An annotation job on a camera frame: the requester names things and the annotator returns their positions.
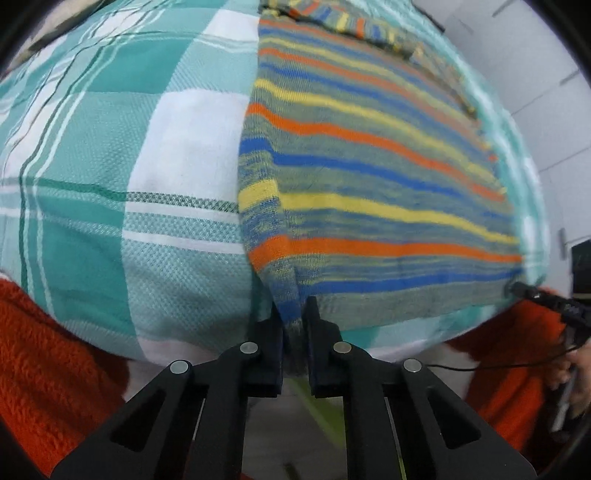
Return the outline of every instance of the black cable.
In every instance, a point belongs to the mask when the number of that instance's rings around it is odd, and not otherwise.
[[[456,367],[448,367],[447,365],[439,365],[439,364],[429,364],[427,365],[430,368],[443,368],[445,370],[452,370],[454,372],[475,372],[476,370],[496,370],[502,368],[527,368],[527,367],[538,367],[540,365],[549,364],[551,361],[560,358],[561,356],[565,356],[569,352],[573,352],[576,349],[580,348],[579,346],[574,346],[571,348],[566,349],[564,352],[551,356],[545,360],[540,360],[539,362],[532,362],[528,364],[510,364],[510,365],[484,365],[478,366],[474,368],[456,368]]]

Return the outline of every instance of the striped sweater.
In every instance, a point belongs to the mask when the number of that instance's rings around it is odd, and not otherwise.
[[[238,203],[283,321],[309,295],[342,329],[498,302],[518,239],[455,70],[346,3],[261,12]]]

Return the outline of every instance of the green and white plaid cloth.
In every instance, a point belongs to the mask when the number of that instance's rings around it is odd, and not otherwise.
[[[413,30],[464,73],[515,206],[528,281],[541,281],[549,248],[540,187],[509,115],[406,1],[354,3]],[[0,269],[102,349],[159,364],[205,361],[269,312],[236,204],[257,7],[116,0],[0,83]],[[497,307],[370,329],[359,319],[344,336],[402,355]]]

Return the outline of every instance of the orange-red cloth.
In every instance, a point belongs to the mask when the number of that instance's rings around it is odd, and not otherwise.
[[[123,405],[126,361],[66,332],[0,280],[0,417],[45,475]]]
[[[563,328],[557,313],[523,300],[448,344],[481,365],[531,363],[555,353]],[[477,370],[468,388],[468,405],[520,452],[544,403],[547,368]]]

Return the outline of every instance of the round metal screw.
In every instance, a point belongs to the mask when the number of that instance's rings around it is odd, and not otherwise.
[[[170,371],[174,374],[183,374],[189,369],[189,364],[185,360],[176,360],[170,364]]]
[[[420,371],[420,369],[423,367],[423,364],[415,358],[406,359],[402,365],[405,370],[412,373]]]
[[[337,353],[349,353],[353,347],[347,342],[336,342],[333,345],[333,350]]]
[[[244,342],[240,346],[240,351],[247,355],[251,355],[252,353],[256,353],[258,350],[258,345],[255,342]]]

